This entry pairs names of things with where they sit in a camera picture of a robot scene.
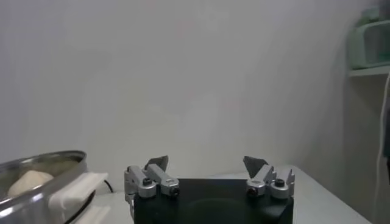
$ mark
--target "black screw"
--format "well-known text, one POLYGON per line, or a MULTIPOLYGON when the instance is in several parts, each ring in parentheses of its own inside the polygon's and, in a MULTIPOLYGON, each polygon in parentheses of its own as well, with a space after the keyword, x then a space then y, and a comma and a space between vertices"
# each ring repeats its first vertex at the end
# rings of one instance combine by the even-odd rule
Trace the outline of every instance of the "black screw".
POLYGON ((171 195, 171 197, 176 198, 180 194, 180 189, 179 188, 173 188, 173 189, 169 190, 169 194, 171 195))
POLYGON ((142 180, 142 185, 143 186, 148 186, 148 185, 151 185, 152 184, 152 180, 150 178, 144 178, 142 180))
POLYGON ((258 191, 257 191, 256 188, 251 187, 251 188, 248 189, 248 191, 246 192, 246 194, 247 194, 249 197, 257 197, 258 191))
POLYGON ((282 179, 276 179, 275 180, 275 187, 284 187, 285 186, 285 181, 282 179))

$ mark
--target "bowl rim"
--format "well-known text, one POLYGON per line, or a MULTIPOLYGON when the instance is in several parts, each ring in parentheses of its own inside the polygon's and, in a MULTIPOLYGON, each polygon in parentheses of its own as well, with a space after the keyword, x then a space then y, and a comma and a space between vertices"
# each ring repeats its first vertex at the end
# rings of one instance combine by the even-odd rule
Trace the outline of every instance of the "bowl rim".
POLYGON ((0 172, 2 172, 5 169, 12 169, 14 167, 18 167, 21 163, 30 163, 31 161, 42 159, 44 157, 58 157, 66 155, 77 156, 80 158, 80 161, 78 161, 78 164, 76 166, 54 177, 45 184, 37 186, 29 191, 17 195, 16 197, 6 197, 0 199, 0 220, 5 216, 8 216, 11 213, 16 212, 17 210, 27 205, 30 205, 35 201, 42 199, 48 200, 48 196, 52 195, 54 192, 57 192, 58 190, 66 186, 68 183, 75 180, 79 175, 83 174, 87 170, 87 165, 85 162, 87 154, 80 150, 66 150, 59 152, 43 153, 40 155, 15 159, 0 164, 0 172))

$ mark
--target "dough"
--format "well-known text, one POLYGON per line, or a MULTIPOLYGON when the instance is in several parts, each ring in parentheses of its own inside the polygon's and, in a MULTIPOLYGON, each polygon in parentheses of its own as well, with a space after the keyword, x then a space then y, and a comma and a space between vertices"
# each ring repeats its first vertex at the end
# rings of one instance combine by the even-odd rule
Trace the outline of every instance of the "dough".
POLYGON ((8 196, 15 197, 39 185, 45 184, 51 179, 53 179, 53 176, 48 173, 34 170, 27 171, 17 182, 15 182, 10 187, 8 190, 8 196))

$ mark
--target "black cable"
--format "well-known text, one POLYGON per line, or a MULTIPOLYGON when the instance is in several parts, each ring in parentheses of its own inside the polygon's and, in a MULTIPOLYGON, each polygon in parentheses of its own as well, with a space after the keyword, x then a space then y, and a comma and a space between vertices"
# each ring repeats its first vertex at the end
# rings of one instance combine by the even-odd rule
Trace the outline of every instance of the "black cable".
POLYGON ((111 187, 111 184, 110 184, 107 180, 104 180, 104 183, 107 185, 108 188, 110 188, 110 192, 111 192, 111 193, 114 193, 114 190, 113 190, 113 188, 111 187))
MULTIPOLYGON (((108 186, 108 188, 110 189, 110 192, 111 193, 114 193, 114 189, 112 188, 111 184, 107 181, 107 180, 104 180, 104 183, 108 186)), ((96 191, 93 191, 92 194, 87 198, 87 200, 85 201, 84 205, 74 214, 72 215, 72 217, 70 217, 66 222, 65 224, 70 224, 72 223, 76 218, 78 218, 78 216, 84 212, 84 210, 88 207, 88 205, 90 205, 90 203, 92 202, 92 199, 93 197, 95 196, 95 193, 96 191)))
POLYGON ((65 224, 70 224, 72 223, 76 218, 78 218, 78 216, 84 212, 84 210, 88 207, 88 205, 90 205, 90 203, 92 202, 92 199, 93 197, 95 196, 95 191, 92 192, 92 194, 87 198, 86 202, 84 203, 84 205, 74 214, 72 215, 72 217, 70 217, 66 222, 65 224))

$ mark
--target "metal gripper jaw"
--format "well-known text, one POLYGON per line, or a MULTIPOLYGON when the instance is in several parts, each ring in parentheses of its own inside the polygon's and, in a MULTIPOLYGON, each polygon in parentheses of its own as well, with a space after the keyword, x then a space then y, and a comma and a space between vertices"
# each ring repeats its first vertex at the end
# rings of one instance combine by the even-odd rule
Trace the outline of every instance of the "metal gripper jaw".
POLYGON ((260 197, 269 189, 271 196, 287 199, 294 196, 295 175, 291 169, 279 170, 278 173, 263 159, 245 156, 244 164, 250 178, 247 180, 247 196, 260 197))

